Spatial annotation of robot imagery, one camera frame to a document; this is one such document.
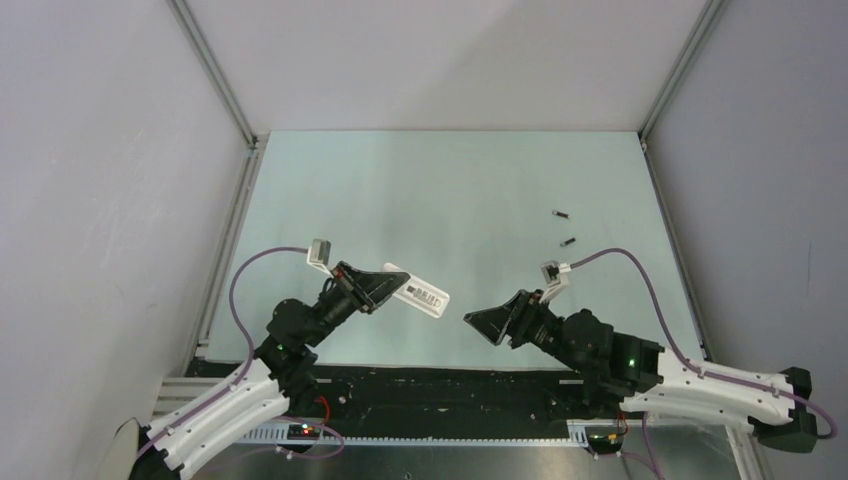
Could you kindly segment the white remote control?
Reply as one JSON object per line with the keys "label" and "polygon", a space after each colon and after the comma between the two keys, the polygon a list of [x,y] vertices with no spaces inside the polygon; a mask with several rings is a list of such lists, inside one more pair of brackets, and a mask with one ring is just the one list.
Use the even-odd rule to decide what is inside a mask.
{"label": "white remote control", "polygon": [[438,319],[443,316],[450,302],[450,295],[447,292],[390,262],[384,263],[381,271],[405,273],[409,276],[408,280],[393,293],[394,298],[432,318]]}

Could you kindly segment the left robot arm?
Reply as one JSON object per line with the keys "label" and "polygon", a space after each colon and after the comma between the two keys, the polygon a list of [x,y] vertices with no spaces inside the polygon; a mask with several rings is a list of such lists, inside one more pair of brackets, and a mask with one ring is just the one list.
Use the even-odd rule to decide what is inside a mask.
{"label": "left robot arm", "polygon": [[399,272],[360,271],[339,262],[314,304],[281,301],[266,339],[229,377],[139,430],[131,479],[190,479],[257,426],[314,406],[314,347],[357,313],[372,314],[410,280]]}

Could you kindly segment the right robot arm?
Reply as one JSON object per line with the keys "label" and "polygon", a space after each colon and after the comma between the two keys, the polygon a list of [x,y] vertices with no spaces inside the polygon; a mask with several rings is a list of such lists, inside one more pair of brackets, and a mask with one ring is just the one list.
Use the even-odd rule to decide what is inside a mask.
{"label": "right robot arm", "polygon": [[618,333],[590,310],[553,313],[538,291],[465,315],[491,344],[532,345],[574,371],[581,404],[598,418],[613,410],[686,417],[731,426],[774,450],[810,453],[818,442],[806,401],[808,371],[743,371],[680,357],[655,341]]}

